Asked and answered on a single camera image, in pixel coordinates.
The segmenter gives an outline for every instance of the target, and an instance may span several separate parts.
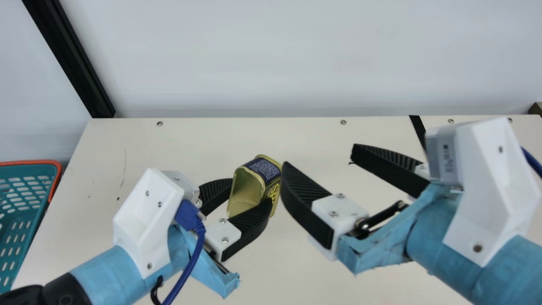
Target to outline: metal can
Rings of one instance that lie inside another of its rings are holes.
[[[281,164],[265,155],[257,155],[238,167],[231,185],[228,217],[241,214],[267,199],[273,202],[272,217],[279,202],[281,178]]]

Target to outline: teal plastic basket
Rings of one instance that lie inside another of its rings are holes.
[[[0,163],[0,293],[15,281],[60,172],[53,160]]]

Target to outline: white table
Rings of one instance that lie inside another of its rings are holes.
[[[422,117],[426,128],[449,117]],[[453,117],[456,122],[486,117]],[[542,159],[542,120],[512,116],[522,145]],[[45,284],[112,246],[112,218],[144,170],[180,170],[194,183],[231,177],[257,154],[290,161],[331,192],[376,213],[406,194],[348,165],[352,144],[398,151],[425,161],[408,117],[92,119],[62,178],[14,288]],[[225,216],[225,205],[209,221]],[[466,304],[416,263],[354,277],[330,263],[282,203],[264,233],[226,263],[241,275],[227,299],[194,279],[176,304]],[[160,289],[161,298],[175,277]],[[138,304],[152,304],[145,297]]]

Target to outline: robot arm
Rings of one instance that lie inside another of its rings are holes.
[[[278,185],[280,167],[275,172],[273,182]],[[222,262],[263,232],[278,200],[265,196],[265,186],[261,184],[258,189],[246,182],[236,184],[234,178],[196,187],[179,172],[148,169],[113,219],[114,247],[44,287],[33,285],[4,294],[0,303],[126,305],[151,293],[153,303],[160,304],[158,287],[183,269],[187,273],[180,279],[191,275],[226,298],[240,280],[239,274],[228,271]],[[228,199],[234,205],[236,197],[231,195],[237,194],[235,189],[239,187],[261,194],[244,200],[243,208],[206,230],[201,220]],[[196,231],[198,239],[191,230]],[[202,247],[205,251],[198,259],[197,250]],[[192,260],[195,264],[189,270]],[[172,301],[180,287],[168,295],[164,304]]]
[[[428,171],[381,148],[352,151],[355,164],[417,198],[411,206],[369,217],[289,163],[282,201],[311,243],[354,274],[414,260],[474,304],[542,303],[542,247],[522,236],[540,191],[506,119],[430,131],[427,148]]]

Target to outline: orange basket rim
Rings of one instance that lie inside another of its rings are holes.
[[[20,160],[20,161],[0,162],[0,166],[35,165],[35,164],[49,164],[49,165],[54,165],[56,167],[56,170],[57,170],[56,177],[55,177],[55,180],[53,181],[53,184],[51,185],[51,189],[49,190],[49,198],[47,199],[47,202],[51,203],[51,200],[53,199],[53,194],[55,193],[56,186],[60,179],[60,175],[62,174],[62,165],[60,165],[59,161],[43,159],[43,160]]]

